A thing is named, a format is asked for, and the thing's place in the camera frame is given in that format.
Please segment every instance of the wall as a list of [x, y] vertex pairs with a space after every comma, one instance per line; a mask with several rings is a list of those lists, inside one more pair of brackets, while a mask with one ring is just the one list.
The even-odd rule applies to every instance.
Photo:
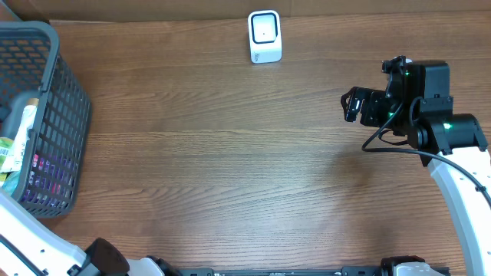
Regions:
[[448, 12], [491, 9], [489, 0], [4, 0], [21, 18], [165, 21], [245, 18], [259, 9], [281, 16]]

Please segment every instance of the gray plastic basket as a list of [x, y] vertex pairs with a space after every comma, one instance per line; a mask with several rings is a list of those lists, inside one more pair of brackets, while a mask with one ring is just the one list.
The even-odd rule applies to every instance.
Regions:
[[58, 54], [56, 31], [42, 22], [0, 23], [0, 104], [39, 92], [38, 112], [12, 198], [32, 215], [71, 211], [91, 121], [91, 101]]

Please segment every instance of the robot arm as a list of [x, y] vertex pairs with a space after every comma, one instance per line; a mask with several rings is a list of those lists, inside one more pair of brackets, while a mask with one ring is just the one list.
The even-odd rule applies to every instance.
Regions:
[[[462, 166], [488, 190], [491, 188], [491, 159], [478, 147], [453, 149], [444, 156]], [[468, 275], [491, 275], [491, 208], [474, 184], [452, 166], [433, 159], [431, 177], [445, 198], [462, 246]]]
[[[422, 155], [423, 165], [428, 167], [449, 207], [463, 248], [468, 274], [491, 275], [491, 208], [486, 192], [491, 183], [491, 167], [487, 142], [477, 120], [468, 114], [452, 114], [453, 98], [449, 95], [450, 72], [447, 64], [430, 62], [407, 66], [405, 57], [397, 57], [385, 61], [383, 70], [390, 74], [386, 91], [354, 87], [341, 98], [344, 118], [353, 122], [361, 111], [361, 123], [368, 127], [379, 127], [375, 133], [379, 138], [386, 128], [393, 130], [394, 135], [407, 136], [407, 144], [418, 151], [367, 149], [366, 146], [377, 135], [373, 135], [362, 149]], [[414, 115], [417, 115], [417, 120], [413, 120]], [[463, 171], [443, 162], [447, 159], [462, 167]], [[185, 274], [184, 270], [177, 271], [161, 259], [127, 260], [102, 238], [82, 251], [45, 228], [1, 189], [0, 218], [0, 268], [8, 275]], [[201, 276], [194, 271], [186, 272], [184, 276], [193, 274]], [[227, 271], [220, 274], [206, 269], [203, 275], [211, 274], [271, 276], [285, 273]], [[295, 274], [442, 275], [416, 256], [383, 259], [381, 266], [375, 268], [345, 267], [340, 271], [296, 271]]]

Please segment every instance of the white device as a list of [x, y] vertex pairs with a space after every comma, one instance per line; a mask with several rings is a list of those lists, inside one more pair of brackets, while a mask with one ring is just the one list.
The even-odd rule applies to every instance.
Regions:
[[282, 59], [282, 30], [276, 11], [254, 11], [247, 19], [251, 61], [255, 64]]

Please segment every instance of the wooden table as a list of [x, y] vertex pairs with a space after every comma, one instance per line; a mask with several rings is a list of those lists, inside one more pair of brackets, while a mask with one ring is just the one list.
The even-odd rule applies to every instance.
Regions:
[[283, 18], [252, 65], [245, 19], [57, 27], [94, 104], [77, 204], [44, 221], [87, 247], [177, 267], [339, 268], [419, 255], [464, 274], [419, 158], [362, 153], [340, 97], [385, 88], [381, 60], [451, 66], [456, 113], [491, 137], [491, 12]]

